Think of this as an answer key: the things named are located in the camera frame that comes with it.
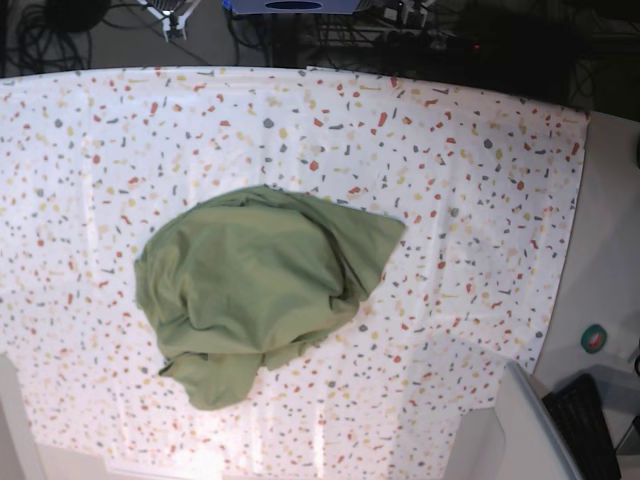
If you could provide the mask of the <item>green t-shirt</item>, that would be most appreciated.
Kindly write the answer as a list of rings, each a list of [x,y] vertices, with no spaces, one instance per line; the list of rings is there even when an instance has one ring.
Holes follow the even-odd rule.
[[[349,323],[379,285],[404,224],[266,186],[200,203],[135,261],[136,302],[199,410],[243,401]]]

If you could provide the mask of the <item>terrazzo patterned tablecloth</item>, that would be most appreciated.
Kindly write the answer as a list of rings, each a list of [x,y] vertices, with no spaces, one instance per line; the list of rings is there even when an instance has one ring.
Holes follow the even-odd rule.
[[[110,69],[1,84],[1,351],[42,445],[194,479],[437,479],[461,417],[532,370],[589,118],[304,69]],[[194,409],[134,299],[152,232],[253,185],[400,219],[356,318],[249,398]]]

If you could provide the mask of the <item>white plastic bin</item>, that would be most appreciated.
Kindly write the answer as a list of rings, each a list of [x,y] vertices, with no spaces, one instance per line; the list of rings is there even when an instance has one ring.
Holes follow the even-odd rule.
[[[529,375],[510,362],[495,405],[462,417],[444,477],[550,480],[583,475]]]

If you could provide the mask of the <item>black keyboard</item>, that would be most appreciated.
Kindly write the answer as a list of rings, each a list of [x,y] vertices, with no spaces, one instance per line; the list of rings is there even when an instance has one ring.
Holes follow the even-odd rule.
[[[580,375],[559,391],[547,394],[542,402],[584,479],[621,478],[602,401],[591,375]]]

